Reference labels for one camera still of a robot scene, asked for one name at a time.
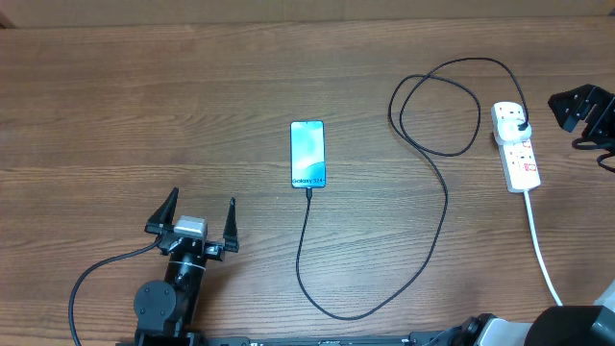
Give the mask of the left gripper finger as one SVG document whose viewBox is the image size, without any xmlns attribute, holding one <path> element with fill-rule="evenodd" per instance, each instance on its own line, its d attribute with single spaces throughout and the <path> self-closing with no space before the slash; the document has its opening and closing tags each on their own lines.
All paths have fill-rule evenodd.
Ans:
<svg viewBox="0 0 615 346">
<path fill-rule="evenodd" d="M 144 231 L 152 235 L 162 235 L 173 230 L 173 219 L 179 197 L 179 189 L 174 187 L 166 200 L 148 218 Z"/>
<path fill-rule="evenodd" d="M 229 209 L 225 228 L 223 232 L 224 249 L 228 252 L 239 252 L 239 241 L 237 236 L 236 224 L 236 200 L 232 197 L 229 203 Z"/>
</svg>

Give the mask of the blue screen smartphone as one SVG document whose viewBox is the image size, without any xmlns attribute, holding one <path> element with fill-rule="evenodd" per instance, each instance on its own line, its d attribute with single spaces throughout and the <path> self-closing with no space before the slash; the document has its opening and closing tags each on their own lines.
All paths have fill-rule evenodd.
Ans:
<svg viewBox="0 0 615 346">
<path fill-rule="evenodd" d="M 291 185 L 322 188 L 327 185 L 325 126 L 322 120 L 290 124 Z"/>
</svg>

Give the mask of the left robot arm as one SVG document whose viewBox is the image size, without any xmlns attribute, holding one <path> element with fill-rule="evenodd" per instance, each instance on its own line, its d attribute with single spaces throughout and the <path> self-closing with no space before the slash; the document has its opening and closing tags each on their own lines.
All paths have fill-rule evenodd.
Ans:
<svg viewBox="0 0 615 346">
<path fill-rule="evenodd" d="M 206 345 L 204 334 L 192 327 L 206 264 L 239 250 L 235 199 L 229 203 L 223 240 L 216 242 L 207 240 L 205 219 L 174 218 L 178 197 L 175 187 L 145 225 L 169 261 L 163 280 L 150 281 L 135 294 L 136 345 Z"/>
</svg>

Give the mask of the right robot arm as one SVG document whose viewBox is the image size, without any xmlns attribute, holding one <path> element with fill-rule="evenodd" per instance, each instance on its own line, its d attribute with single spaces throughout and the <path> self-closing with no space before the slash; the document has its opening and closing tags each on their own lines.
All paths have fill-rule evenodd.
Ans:
<svg viewBox="0 0 615 346">
<path fill-rule="evenodd" d="M 604 150 L 597 163 L 614 156 L 614 94 L 594 85 L 583 85 L 554 94 L 548 101 L 558 126 L 571 133 L 583 120 L 581 137 L 572 142 L 578 150 Z M 530 141 L 531 129 L 517 127 L 527 112 L 519 104 L 499 102 L 491 108 L 493 134 L 499 148 L 506 188 L 524 197 L 532 247 L 555 305 L 532 323 L 509 322 L 485 313 L 471 317 L 431 340 L 429 345 L 612 345 L 614 343 L 614 287 L 592 306 L 565 306 L 554 289 L 542 257 L 529 192 L 541 185 Z"/>
</svg>

